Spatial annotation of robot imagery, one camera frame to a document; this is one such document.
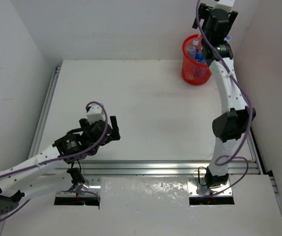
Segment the clear plastic bottle diagonal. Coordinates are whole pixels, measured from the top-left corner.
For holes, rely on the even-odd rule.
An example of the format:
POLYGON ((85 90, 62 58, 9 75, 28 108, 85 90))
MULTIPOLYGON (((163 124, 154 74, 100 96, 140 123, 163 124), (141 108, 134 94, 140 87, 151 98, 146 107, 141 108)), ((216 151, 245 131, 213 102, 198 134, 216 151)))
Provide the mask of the clear plastic bottle diagonal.
POLYGON ((196 47, 195 46, 188 46, 186 49, 187 55, 190 59, 196 60, 196 47))

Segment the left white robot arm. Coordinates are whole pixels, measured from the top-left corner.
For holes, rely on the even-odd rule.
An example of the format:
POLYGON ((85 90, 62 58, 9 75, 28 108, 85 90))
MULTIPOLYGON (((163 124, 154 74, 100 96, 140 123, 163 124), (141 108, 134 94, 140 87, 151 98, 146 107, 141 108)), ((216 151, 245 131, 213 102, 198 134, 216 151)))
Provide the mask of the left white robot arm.
POLYGON ((121 137, 116 116, 94 123, 82 118, 79 123, 79 128, 68 131, 44 151, 0 172, 0 216, 15 210, 22 201, 46 193, 80 191, 86 180, 73 165, 121 137))

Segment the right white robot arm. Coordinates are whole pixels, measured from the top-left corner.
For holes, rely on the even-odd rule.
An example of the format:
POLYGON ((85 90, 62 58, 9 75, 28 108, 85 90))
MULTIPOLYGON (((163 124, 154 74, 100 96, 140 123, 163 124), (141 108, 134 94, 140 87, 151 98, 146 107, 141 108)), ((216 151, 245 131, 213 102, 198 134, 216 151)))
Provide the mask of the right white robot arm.
POLYGON ((221 115, 212 122, 216 138, 213 157, 204 175, 208 189, 227 184, 228 164, 238 158, 256 115, 238 84, 233 51, 226 39, 238 15, 233 5, 232 0, 219 0, 215 6, 197 2, 192 26, 202 35, 203 58, 215 79, 221 102, 221 115))

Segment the blue label bottle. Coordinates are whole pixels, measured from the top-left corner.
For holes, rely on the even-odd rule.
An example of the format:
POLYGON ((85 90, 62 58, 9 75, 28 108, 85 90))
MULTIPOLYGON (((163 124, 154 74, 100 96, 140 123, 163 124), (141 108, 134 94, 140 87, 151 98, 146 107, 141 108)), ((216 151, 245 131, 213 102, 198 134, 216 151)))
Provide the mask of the blue label bottle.
POLYGON ((204 57, 202 54, 196 54, 195 55, 195 60, 198 62, 198 63, 202 63, 203 60, 204 60, 204 57))
POLYGON ((201 38, 195 37, 192 40, 192 46, 194 46, 197 50, 200 50, 200 48, 201 48, 201 38))

